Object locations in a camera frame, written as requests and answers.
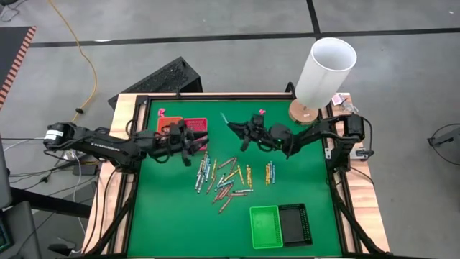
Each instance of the small box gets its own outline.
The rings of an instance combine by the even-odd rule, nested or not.
[[[251,215],[252,247],[254,249],[282,247],[278,206],[253,206]]]
[[[279,205],[282,240],[285,247],[312,245],[305,204]]]

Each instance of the pink object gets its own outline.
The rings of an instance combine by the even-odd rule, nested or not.
[[[208,120],[206,118],[196,118],[196,119],[184,119],[185,124],[188,128],[194,132],[205,132],[208,131]],[[200,150],[206,150],[208,144],[200,148]]]
[[[158,109],[158,116],[159,117],[164,117],[165,116],[166,109]]]

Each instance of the orange striped edge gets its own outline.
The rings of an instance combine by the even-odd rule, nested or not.
[[[27,49],[29,49],[30,43],[34,38],[36,31],[37,28],[35,26],[29,28],[29,31],[27,31],[27,34],[24,37],[24,41],[22,41],[21,47],[19,48],[16,58],[14,59],[13,64],[11,65],[11,69],[6,75],[5,82],[0,88],[0,109],[3,107],[5,103],[6,96],[8,95],[8,92],[13,85],[14,79],[16,78],[16,75],[19,72],[19,67],[21,66],[21,63],[24,60]]]

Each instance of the black floor stripe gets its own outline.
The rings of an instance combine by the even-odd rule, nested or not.
[[[319,30],[318,17],[316,16],[315,6],[313,0],[307,0],[308,12],[310,12],[311,25],[313,25],[313,32],[315,33],[315,39],[321,39],[321,31]]]
[[[460,28],[443,29],[389,29],[361,32],[322,32],[322,37],[362,37],[362,36],[388,36],[388,35],[425,35],[439,33],[459,33]]]
[[[164,37],[164,38],[145,38],[128,40],[110,40],[99,42],[94,40],[80,41],[82,46],[108,46],[108,45],[130,45],[130,44],[153,44],[153,43],[173,43],[173,42],[208,42],[222,40],[268,40],[268,39],[294,39],[313,37],[312,32],[281,32],[281,33],[262,33],[247,35],[214,35],[214,36],[191,36],[191,37]],[[36,42],[29,47],[74,47],[75,42]]]
[[[271,39],[298,39],[298,38],[322,38],[322,37],[364,37],[364,36],[387,36],[387,35],[426,35],[441,33],[459,33],[460,28],[443,29],[393,29],[380,31],[358,31],[358,32],[286,32],[286,33],[264,33],[248,35],[216,35],[216,36],[192,36],[192,37],[165,37],[111,40],[99,42],[95,40],[81,41],[82,46],[109,46],[109,45],[136,45],[174,42],[210,42],[223,40],[271,40]],[[36,42],[29,47],[75,47],[75,42]]]

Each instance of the yellow cable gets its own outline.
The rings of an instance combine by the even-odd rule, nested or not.
[[[92,62],[89,60],[89,58],[85,55],[85,53],[83,53],[83,51],[81,50],[81,46],[80,46],[80,42],[78,41],[78,38],[77,38],[77,35],[75,35],[75,33],[73,32],[72,28],[70,27],[69,23],[67,22],[67,20],[64,18],[64,16],[59,12],[58,8],[53,4],[52,0],[48,0],[48,3],[51,5],[51,7],[57,12],[57,14],[59,14],[60,18],[64,21],[65,23],[65,26],[67,26],[67,28],[70,30],[70,33],[72,33],[73,35],[73,38],[75,39],[75,42],[77,43],[77,46],[78,46],[78,50],[80,51],[80,54],[86,59],[86,61],[88,61],[89,65],[91,66],[91,69],[93,70],[93,77],[94,77],[94,86],[93,86],[93,92],[91,93],[91,95],[86,99],[86,101],[80,106],[80,109],[83,109],[86,104],[88,104],[88,102],[93,98],[94,94],[96,93],[96,90],[98,88],[98,75],[96,73],[96,69],[94,69],[94,65],[92,64]],[[72,119],[72,122],[74,122],[77,117],[78,117],[79,113],[75,113],[75,116],[73,117]]]

